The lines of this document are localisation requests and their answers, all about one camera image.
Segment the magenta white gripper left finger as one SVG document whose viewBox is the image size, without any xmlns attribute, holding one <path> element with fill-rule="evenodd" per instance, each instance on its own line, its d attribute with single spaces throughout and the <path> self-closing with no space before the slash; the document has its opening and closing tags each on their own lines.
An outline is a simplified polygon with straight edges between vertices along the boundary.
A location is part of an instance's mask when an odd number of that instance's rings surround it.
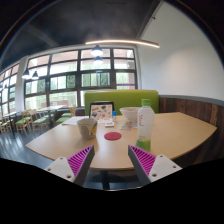
<svg viewBox="0 0 224 224">
<path fill-rule="evenodd" d="M 94 155 L 94 146 L 90 145 L 68 158 L 57 158 L 46 168 L 46 171 L 82 186 Z"/>
</svg>

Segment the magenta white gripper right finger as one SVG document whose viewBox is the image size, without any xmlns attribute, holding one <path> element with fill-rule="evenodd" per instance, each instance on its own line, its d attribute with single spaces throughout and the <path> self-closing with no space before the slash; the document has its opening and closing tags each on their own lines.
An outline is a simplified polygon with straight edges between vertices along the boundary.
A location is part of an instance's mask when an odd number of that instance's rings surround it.
<svg viewBox="0 0 224 224">
<path fill-rule="evenodd" d="M 136 146 L 128 146 L 128 155 L 142 186 L 181 170 L 180 166 L 165 155 L 155 156 Z"/>
</svg>

